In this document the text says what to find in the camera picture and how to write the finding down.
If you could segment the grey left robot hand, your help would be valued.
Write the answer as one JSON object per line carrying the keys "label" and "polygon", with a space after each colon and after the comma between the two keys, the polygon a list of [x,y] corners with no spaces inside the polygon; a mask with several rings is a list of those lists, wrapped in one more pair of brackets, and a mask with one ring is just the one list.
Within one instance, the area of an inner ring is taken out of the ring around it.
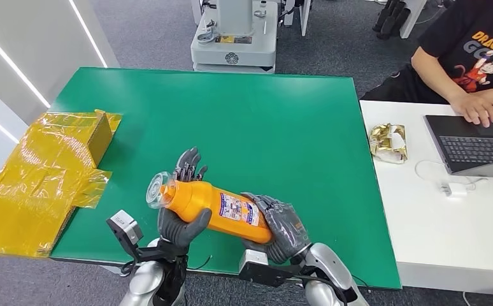
{"label": "grey left robot hand", "polygon": [[[172,177],[180,182],[201,180],[207,166],[203,166],[196,173],[197,164],[200,160],[201,155],[197,147],[186,150],[177,160]],[[204,208],[192,222],[185,222],[172,210],[160,208],[157,219],[160,238],[179,248],[188,249],[193,239],[208,227],[211,216],[212,211],[209,208]]]}

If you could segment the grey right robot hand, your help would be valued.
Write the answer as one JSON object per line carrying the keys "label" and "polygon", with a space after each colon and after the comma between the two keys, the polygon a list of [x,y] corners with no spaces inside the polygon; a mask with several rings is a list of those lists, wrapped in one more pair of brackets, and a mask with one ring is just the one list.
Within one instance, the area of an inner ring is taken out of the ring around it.
{"label": "grey right robot hand", "polygon": [[245,248],[263,252],[272,262],[283,264],[311,245],[307,230],[290,203],[267,195],[241,195],[257,205],[272,233],[272,239],[265,244],[244,239]]}

